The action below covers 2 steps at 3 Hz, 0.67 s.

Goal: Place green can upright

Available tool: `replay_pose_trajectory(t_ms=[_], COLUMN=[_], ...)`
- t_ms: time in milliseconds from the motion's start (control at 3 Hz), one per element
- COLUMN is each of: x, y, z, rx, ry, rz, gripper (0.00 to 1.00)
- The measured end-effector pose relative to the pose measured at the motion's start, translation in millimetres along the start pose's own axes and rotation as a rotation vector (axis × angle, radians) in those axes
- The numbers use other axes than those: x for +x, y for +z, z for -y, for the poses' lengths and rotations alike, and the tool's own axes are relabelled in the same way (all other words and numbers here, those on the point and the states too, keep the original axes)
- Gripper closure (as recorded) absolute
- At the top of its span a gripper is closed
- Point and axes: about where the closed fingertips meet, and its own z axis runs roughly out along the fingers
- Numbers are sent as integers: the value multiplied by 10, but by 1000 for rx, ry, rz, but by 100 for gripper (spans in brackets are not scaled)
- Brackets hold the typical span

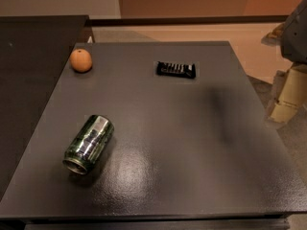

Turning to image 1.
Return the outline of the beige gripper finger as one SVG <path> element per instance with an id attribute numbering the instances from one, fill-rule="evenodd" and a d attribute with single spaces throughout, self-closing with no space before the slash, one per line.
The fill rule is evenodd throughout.
<path id="1" fill-rule="evenodd" d="M 307 102 L 307 65 L 293 64 L 286 72 L 277 71 L 272 98 L 267 107 L 270 121 L 287 124 Z"/>
<path id="2" fill-rule="evenodd" d="M 283 32 L 284 32 L 284 23 L 279 24 L 277 27 L 275 27 L 271 32 L 267 33 L 265 35 L 265 38 L 268 39 L 280 39 Z"/>

